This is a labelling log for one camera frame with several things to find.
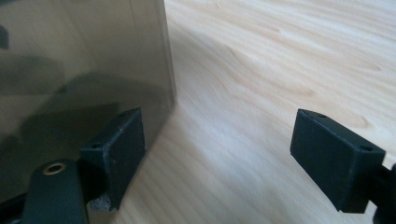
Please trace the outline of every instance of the screw hole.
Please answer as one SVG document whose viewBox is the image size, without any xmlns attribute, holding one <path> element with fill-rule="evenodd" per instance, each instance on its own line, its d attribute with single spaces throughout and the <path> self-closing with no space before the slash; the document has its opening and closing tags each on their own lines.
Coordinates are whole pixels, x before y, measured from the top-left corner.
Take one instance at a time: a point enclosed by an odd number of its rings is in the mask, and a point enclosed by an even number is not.
<svg viewBox="0 0 396 224">
<path fill-rule="evenodd" d="M 365 146 L 361 146 L 361 149 L 365 150 L 365 151 L 373 151 L 372 148 L 370 147 L 365 147 Z"/>
<path fill-rule="evenodd" d="M 44 175 L 56 175 L 56 174 L 60 173 L 61 171 L 63 171 L 65 168 L 66 168 L 66 165 L 64 163 L 55 162 L 55 163 L 47 166 L 44 169 L 43 174 Z"/>
<path fill-rule="evenodd" d="M 102 146 L 102 143 L 95 143 L 92 145 L 92 148 L 99 148 Z"/>
</svg>

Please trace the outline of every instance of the wooden surface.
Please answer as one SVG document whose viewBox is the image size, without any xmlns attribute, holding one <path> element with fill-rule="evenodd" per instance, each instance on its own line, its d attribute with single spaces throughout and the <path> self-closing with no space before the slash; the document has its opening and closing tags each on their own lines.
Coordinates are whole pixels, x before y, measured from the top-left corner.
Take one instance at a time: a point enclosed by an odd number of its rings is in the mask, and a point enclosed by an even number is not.
<svg viewBox="0 0 396 224">
<path fill-rule="evenodd" d="M 165 0 L 177 105 L 113 223 L 372 223 L 290 155 L 297 108 L 396 162 L 396 2 Z"/>
</svg>

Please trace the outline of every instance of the wood grain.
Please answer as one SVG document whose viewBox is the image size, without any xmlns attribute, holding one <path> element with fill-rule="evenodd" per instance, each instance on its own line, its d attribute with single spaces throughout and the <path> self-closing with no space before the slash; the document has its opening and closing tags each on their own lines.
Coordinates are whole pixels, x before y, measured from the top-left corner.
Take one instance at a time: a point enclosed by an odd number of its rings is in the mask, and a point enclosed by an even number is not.
<svg viewBox="0 0 396 224">
<path fill-rule="evenodd" d="M 395 1 L 166 0 L 177 106 L 113 223 L 372 223 L 290 155 L 297 108 L 396 162 Z"/>
</svg>

